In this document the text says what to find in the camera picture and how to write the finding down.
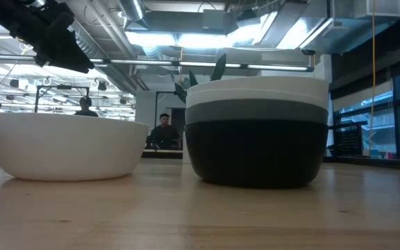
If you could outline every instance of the window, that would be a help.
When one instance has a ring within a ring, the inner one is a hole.
[[[374,97],[374,105],[378,105],[378,104],[381,104],[381,103],[391,103],[392,101],[393,101],[393,91],[392,90],[390,90],[389,92],[383,93],[383,94],[376,95]],[[370,99],[361,101],[360,103],[356,103],[356,104],[354,104],[352,106],[343,108],[343,109],[340,110],[340,112],[341,113],[346,113],[346,112],[353,111],[353,110],[358,110],[358,109],[361,109],[361,108],[371,107],[372,106],[372,102],[373,102],[373,99],[370,98]]]
[[[363,148],[369,149],[369,131],[371,128],[370,112],[343,117],[341,119],[341,122],[368,122],[367,125],[362,125],[362,142]],[[372,149],[376,149],[380,152],[396,152],[393,108],[374,111],[372,127]]]

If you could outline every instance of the man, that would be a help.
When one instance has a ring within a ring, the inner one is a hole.
[[[169,125],[169,115],[160,115],[160,126],[155,127],[151,132],[151,139],[161,148],[178,147],[178,131]]]
[[[80,111],[76,111],[75,115],[84,115],[84,116],[91,116],[91,117],[98,117],[94,111],[89,110],[89,107],[92,105],[92,100],[89,97],[81,97],[80,99]]]

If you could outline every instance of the bowl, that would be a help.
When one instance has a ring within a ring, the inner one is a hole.
[[[317,175],[328,135],[328,84],[262,76],[191,87],[186,142],[205,181],[248,188],[299,188]]]
[[[148,127],[137,122],[37,113],[0,113],[0,166],[33,181],[124,176],[140,161]]]

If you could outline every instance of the dark shirt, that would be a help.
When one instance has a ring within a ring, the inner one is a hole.
[[[160,125],[152,130],[151,137],[157,141],[178,140],[178,131],[171,125]]]
[[[92,111],[92,110],[88,110],[88,111],[84,111],[84,110],[76,111],[75,115],[83,115],[83,116],[98,117],[98,114],[96,114],[96,113],[95,113],[94,111]]]

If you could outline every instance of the hair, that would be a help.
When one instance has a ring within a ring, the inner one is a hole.
[[[167,113],[163,113],[160,115],[160,119],[161,119],[161,117],[169,117],[169,115]]]
[[[81,104],[82,101],[86,102],[86,104],[87,104],[89,107],[92,106],[92,100],[91,100],[90,97],[81,97],[81,99],[80,99],[80,104]]]

